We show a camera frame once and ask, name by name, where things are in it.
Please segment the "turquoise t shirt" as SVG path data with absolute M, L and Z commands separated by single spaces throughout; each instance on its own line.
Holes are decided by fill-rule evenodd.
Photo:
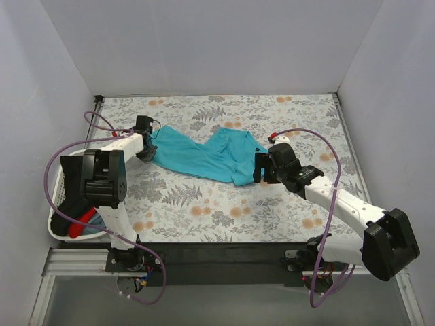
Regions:
M 152 134 L 158 147 L 152 162 L 195 177 L 244 186 L 254 182 L 255 153 L 266 153 L 248 131 L 220 128 L 205 143 L 197 143 L 170 126 Z

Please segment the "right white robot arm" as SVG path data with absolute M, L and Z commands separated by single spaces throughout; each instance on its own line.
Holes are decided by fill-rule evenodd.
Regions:
M 302 166 L 287 137 L 272 134 L 266 153 L 256 153 L 254 182 L 280 183 L 290 193 L 316 204 L 346 223 L 358 236 L 355 240 L 332 235 L 312 237 L 305 249 L 287 258 L 294 270 L 323 270 L 333 263 L 365 267 L 373 276 L 389 281 L 420 255 L 407 214 L 386 211 L 346 190 L 339 190 L 314 166 Z

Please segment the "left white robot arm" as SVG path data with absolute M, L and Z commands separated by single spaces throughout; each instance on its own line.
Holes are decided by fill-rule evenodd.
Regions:
M 145 263 L 144 251 L 116 236 L 119 234 L 132 242 L 139 242 L 139 235 L 128 220 L 124 203 L 127 193 L 126 162 L 135 156 L 148 162 L 154 157 L 156 149 L 150 132 L 137 130 L 131 137 L 119 139 L 100 149 L 87 149 L 80 156 L 61 156 L 65 199 L 58 210 L 74 222 L 54 213 L 50 224 L 52 232 L 75 238 L 81 232 L 71 228 L 90 223 L 87 215 L 97 213 L 103 220 L 103 227 L 113 232 L 110 238 L 114 261 L 131 272 L 140 270 Z

